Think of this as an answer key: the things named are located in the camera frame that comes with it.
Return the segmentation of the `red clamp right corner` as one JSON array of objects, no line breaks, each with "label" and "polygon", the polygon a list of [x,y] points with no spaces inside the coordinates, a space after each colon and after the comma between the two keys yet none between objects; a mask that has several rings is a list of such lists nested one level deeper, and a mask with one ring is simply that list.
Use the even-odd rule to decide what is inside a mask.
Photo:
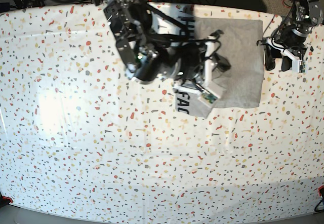
[{"label": "red clamp right corner", "polygon": [[318,193],[321,197],[321,200],[317,203],[317,205],[314,208],[315,213],[323,212],[323,208],[320,209],[320,206],[323,206],[323,202],[324,202],[324,186],[323,185],[318,188]]}]

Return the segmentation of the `red clamp left corner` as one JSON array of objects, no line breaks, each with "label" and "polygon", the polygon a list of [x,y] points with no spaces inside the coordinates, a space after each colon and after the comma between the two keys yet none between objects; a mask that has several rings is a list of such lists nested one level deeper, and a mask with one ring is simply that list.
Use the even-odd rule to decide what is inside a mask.
[{"label": "red clamp left corner", "polygon": [[0,197],[0,208],[3,208],[5,206],[9,205],[12,202],[13,202],[13,200],[11,198],[1,195],[1,197]]}]

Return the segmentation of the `grey T-shirt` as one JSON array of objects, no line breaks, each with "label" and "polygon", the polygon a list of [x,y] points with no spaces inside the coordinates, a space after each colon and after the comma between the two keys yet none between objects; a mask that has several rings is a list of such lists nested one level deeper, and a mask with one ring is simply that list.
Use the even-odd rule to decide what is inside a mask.
[{"label": "grey T-shirt", "polygon": [[225,88],[215,108],[256,108],[260,104],[264,79],[263,49],[257,40],[263,35],[261,20],[196,18],[195,37],[204,39],[220,31],[220,49],[216,52],[231,68],[213,71],[213,82]]}]

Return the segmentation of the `red clamp corner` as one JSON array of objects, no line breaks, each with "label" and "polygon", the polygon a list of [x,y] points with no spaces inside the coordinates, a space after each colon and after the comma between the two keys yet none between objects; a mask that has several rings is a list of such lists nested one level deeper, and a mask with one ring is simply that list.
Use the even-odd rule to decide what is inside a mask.
[{"label": "red clamp corner", "polygon": [[314,208],[315,213],[323,212],[323,208],[320,209],[320,206],[323,206],[323,202],[324,202],[324,186],[323,185],[318,188],[318,193],[321,197],[321,200],[317,203],[317,205]]},{"label": "red clamp corner", "polygon": [[0,197],[0,208],[3,208],[5,206],[9,205],[12,202],[13,202],[13,200],[11,198],[1,195],[1,197]]}]

